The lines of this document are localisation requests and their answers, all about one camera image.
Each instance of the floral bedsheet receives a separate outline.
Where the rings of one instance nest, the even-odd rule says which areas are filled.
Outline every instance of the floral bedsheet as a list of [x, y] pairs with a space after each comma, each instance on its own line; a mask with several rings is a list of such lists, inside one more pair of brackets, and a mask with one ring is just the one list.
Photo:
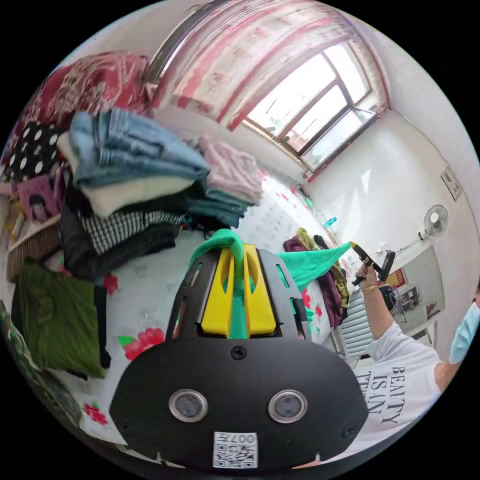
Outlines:
[[[325, 233], [314, 212], [294, 188], [265, 174], [263, 189], [261, 204], [250, 208], [236, 229], [245, 243], [279, 253], [284, 251], [283, 242], [293, 237], [299, 227], [311, 236]], [[134, 358], [163, 341], [177, 289], [193, 252], [204, 241], [200, 232], [182, 231], [174, 249], [137, 258], [105, 276], [103, 283], [108, 289], [106, 349], [111, 356], [105, 378], [84, 381], [65, 371], [50, 372], [65, 387], [63, 408], [69, 410], [68, 417], [77, 419], [78, 426], [88, 435], [126, 445], [109, 415], [116, 387]], [[0, 268], [5, 269], [5, 262], [3, 250]], [[62, 253], [54, 255], [47, 266], [61, 271]], [[2, 280], [0, 298], [8, 312], [13, 291], [14, 285]], [[315, 314], [311, 324], [312, 340], [322, 343], [331, 328], [320, 287], [312, 282], [302, 296], [305, 305]]]

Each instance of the white t-shirt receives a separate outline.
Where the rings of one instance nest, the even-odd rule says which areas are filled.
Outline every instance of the white t-shirt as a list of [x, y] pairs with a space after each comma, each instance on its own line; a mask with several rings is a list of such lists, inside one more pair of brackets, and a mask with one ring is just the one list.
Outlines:
[[385, 440], [424, 413], [439, 397], [437, 352], [391, 325], [368, 347], [375, 360], [353, 371], [363, 391], [368, 417], [350, 446], [332, 462]]

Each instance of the houndstooth fabric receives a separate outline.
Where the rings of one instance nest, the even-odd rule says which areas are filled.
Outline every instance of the houndstooth fabric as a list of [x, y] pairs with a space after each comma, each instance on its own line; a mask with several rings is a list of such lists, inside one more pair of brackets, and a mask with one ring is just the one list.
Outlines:
[[98, 255], [107, 252], [133, 235], [143, 232], [150, 225], [161, 223], [181, 225], [185, 220], [184, 215], [168, 213], [162, 210], [129, 213], [114, 212], [106, 218], [96, 215], [84, 217], [78, 214], [78, 218], [83, 229], [90, 236], [93, 248]]

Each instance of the blue face mask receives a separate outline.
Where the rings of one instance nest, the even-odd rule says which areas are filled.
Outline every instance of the blue face mask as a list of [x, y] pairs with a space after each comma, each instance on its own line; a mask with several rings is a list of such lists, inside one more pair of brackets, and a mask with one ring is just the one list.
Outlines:
[[465, 358], [470, 344], [474, 339], [479, 322], [480, 308], [473, 302], [456, 329], [455, 337], [451, 343], [450, 358], [448, 360], [451, 364], [457, 364]]

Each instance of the radiator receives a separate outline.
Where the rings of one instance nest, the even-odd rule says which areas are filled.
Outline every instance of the radiator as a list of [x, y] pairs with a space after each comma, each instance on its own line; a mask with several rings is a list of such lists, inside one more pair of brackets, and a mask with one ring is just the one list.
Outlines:
[[374, 337], [370, 331], [364, 299], [360, 290], [352, 293], [348, 306], [348, 317], [338, 328], [346, 360], [359, 358], [367, 353]]

